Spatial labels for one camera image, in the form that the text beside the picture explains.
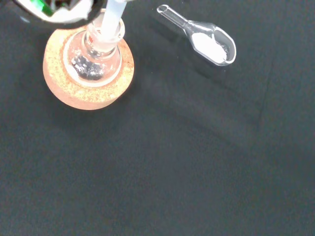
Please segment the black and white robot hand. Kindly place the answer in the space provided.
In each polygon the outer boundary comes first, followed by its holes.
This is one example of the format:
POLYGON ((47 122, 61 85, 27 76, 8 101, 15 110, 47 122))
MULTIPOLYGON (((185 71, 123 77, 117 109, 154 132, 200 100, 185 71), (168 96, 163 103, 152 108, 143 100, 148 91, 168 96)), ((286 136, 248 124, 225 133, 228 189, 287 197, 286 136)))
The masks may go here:
POLYGON ((0 8, 13 11, 29 24, 75 29, 91 23, 105 3, 105 0, 2 0, 0 8))

